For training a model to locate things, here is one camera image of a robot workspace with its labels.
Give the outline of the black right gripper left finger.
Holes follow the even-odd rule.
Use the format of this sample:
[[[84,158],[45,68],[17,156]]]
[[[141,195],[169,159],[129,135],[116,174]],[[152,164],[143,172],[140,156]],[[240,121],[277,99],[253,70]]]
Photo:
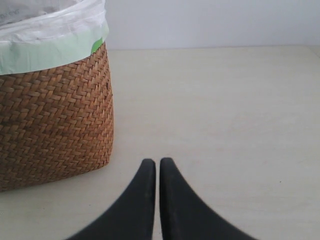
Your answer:
[[[151,240],[156,199],[156,164],[144,159],[120,197],[70,240]]]

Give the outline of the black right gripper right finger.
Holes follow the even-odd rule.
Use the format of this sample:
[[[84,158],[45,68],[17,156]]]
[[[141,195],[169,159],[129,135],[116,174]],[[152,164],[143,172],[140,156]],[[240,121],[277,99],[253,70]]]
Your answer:
[[[172,158],[160,160],[159,210],[164,240],[253,240],[213,211],[190,187]]]

